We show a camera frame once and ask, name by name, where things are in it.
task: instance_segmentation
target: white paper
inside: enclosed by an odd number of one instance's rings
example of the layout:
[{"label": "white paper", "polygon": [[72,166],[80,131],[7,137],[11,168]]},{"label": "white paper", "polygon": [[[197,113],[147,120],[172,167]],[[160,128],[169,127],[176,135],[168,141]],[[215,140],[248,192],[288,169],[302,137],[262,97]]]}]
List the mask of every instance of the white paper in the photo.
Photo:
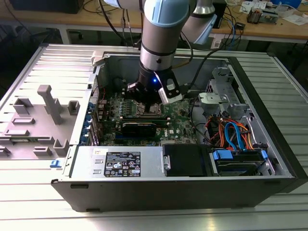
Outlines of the white paper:
[{"label": "white paper", "polygon": [[299,26],[303,25],[307,22],[305,18],[298,16],[296,14],[290,15],[288,17],[284,17],[283,19],[290,22],[290,23],[294,23],[296,25],[299,25]]},{"label": "white paper", "polygon": [[266,7],[266,2],[243,1],[240,12],[249,13],[252,7],[264,10]]}]

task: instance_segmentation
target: wire bundle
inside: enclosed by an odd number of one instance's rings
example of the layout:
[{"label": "wire bundle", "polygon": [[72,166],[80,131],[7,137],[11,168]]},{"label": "wire bundle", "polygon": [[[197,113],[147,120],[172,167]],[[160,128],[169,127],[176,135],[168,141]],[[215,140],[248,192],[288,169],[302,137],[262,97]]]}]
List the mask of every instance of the wire bundle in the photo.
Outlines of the wire bundle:
[{"label": "wire bundle", "polygon": [[[237,141],[240,149],[243,149],[241,144],[242,139],[245,143],[244,148],[248,150],[254,149],[251,141],[250,141],[250,131],[247,129],[242,123],[239,123],[235,120],[230,118],[221,118],[221,117],[213,117],[210,116],[205,128],[208,127],[210,122],[217,122],[218,123],[218,132],[213,135],[210,139],[210,143],[214,146],[219,146],[221,148],[226,148],[228,150],[235,150],[236,146],[232,143],[232,140],[235,136],[237,136]],[[231,139],[229,139],[228,128],[232,128],[235,130],[234,134],[232,135]]]}]

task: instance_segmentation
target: blue cable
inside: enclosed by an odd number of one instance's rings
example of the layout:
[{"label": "blue cable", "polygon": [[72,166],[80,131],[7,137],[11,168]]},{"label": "blue cable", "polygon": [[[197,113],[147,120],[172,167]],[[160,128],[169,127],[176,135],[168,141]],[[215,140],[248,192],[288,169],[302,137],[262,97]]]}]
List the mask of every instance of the blue cable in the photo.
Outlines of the blue cable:
[{"label": "blue cable", "polygon": [[234,45],[234,39],[235,39],[235,28],[234,28],[234,24],[233,24],[233,22],[231,21],[231,20],[227,20],[229,23],[231,23],[231,25],[232,25],[232,32],[233,32],[233,37],[232,37],[232,42],[231,42],[231,45],[229,46],[229,48],[228,48],[228,51],[233,47],[233,45]]},{"label": "blue cable", "polygon": [[237,142],[238,142],[238,144],[239,144],[239,148],[245,150],[245,146],[244,146],[244,144],[243,144],[243,142],[242,142],[242,140],[241,140],[241,132],[240,132],[239,128],[237,127],[237,125],[236,125],[235,123],[233,123],[233,122],[229,122],[229,123],[226,124],[226,126],[225,126],[225,137],[226,137],[227,142],[231,145],[231,147],[232,147],[234,150],[236,150],[236,146],[235,146],[235,145],[231,142],[231,140],[229,139],[228,128],[229,128],[231,125],[235,128],[236,138],[237,138]]}]

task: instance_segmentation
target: metal workbench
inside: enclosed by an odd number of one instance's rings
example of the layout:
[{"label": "metal workbench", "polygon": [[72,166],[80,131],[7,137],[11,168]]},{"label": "metal workbench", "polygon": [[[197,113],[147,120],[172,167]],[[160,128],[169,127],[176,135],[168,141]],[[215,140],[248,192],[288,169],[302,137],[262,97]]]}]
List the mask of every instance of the metal workbench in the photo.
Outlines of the metal workbench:
[{"label": "metal workbench", "polygon": [[[35,97],[50,84],[63,104],[81,100],[93,72],[92,52],[100,46],[49,45],[39,48],[0,101],[0,132],[11,120],[19,96]],[[117,52],[132,48],[109,47]],[[195,54],[207,54],[196,51]],[[266,53],[219,51],[238,59],[285,139],[308,173],[308,94],[279,60]],[[0,160],[1,230],[296,230],[308,229],[308,184],[278,194],[255,208],[78,213],[50,185],[61,174],[50,160]]]}]

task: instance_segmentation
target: side panel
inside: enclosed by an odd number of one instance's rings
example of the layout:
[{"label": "side panel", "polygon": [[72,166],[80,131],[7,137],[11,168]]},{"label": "side panel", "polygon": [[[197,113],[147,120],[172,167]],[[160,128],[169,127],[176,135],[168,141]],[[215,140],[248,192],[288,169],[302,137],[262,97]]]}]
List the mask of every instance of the side panel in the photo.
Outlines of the side panel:
[{"label": "side panel", "polygon": [[51,182],[78,212],[254,207],[292,183],[282,180]]},{"label": "side panel", "polygon": [[238,77],[238,84],[241,85],[241,87],[247,94],[248,99],[246,100],[249,100],[251,102],[251,105],[253,105],[257,116],[262,121],[280,156],[282,157],[284,163],[287,165],[288,170],[294,177],[297,178],[297,180],[292,185],[288,186],[282,191],[283,193],[289,193],[306,183],[308,181],[308,176],[305,173],[304,169],[301,167],[298,159],[294,155],[289,144],[287,143],[281,131],[277,127],[275,121],[268,112],[263,101],[261,100],[260,96],[258,95],[257,91],[247,77],[238,60],[233,57],[229,60],[232,65],[232,68],[234,69]]}]

